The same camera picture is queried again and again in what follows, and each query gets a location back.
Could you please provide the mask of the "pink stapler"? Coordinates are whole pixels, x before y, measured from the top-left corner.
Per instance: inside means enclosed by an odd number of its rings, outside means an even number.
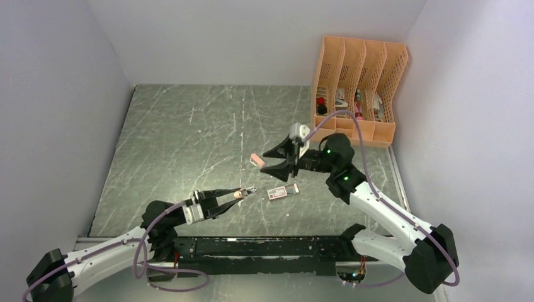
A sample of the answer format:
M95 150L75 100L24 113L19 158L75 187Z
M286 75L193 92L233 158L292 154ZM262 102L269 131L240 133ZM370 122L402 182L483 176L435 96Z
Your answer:
M244 199L248 196L256 194L257 189L255 187L243 188L235 191L233 196L235 199Z
M255 167L257 167L259 169L262 169L263 167L266 166L265 161L256 153L252 153L250 155L249 161L250 161L250 163L252 163L252 165L254 165Z

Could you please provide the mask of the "red white staple box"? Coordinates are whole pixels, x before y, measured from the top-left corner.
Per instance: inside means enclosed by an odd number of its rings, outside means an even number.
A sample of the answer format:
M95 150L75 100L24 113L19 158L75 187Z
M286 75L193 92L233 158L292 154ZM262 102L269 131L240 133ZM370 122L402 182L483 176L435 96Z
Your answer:
M300 189L296 183L267 190L269 201L277 201L299 193Z

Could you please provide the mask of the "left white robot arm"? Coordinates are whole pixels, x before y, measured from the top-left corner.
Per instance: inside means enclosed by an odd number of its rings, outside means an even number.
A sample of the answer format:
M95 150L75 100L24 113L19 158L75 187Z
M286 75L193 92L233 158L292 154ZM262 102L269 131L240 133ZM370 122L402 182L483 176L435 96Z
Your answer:
M26 278L23 301L72 301L95 283L131 268L135 278L148 270L149 261L179 257L180 225L216 219L235 204L256 194L255 187L193 191L178 203L155 200L148 204L142 223L123 235L74 252L47 252Z

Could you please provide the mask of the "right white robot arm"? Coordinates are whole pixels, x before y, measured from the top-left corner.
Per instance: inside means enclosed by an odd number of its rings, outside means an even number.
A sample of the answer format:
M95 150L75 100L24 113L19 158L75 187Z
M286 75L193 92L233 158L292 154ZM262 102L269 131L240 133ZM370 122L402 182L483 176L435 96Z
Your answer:
M416 218L381 193L352 163L355 151L346 135L335 133L322 143L322 149L312 150L299 138L286 137L263 154L282 162L264 166L261 172L284 182L300 169L327 173L326 186L334 197L359 208L390 233L379 235L363 226L347 231L348 238L339 245L346 260L363 255L385 262L426 294L446 285L451 275L458 276L459 259L450 228Z

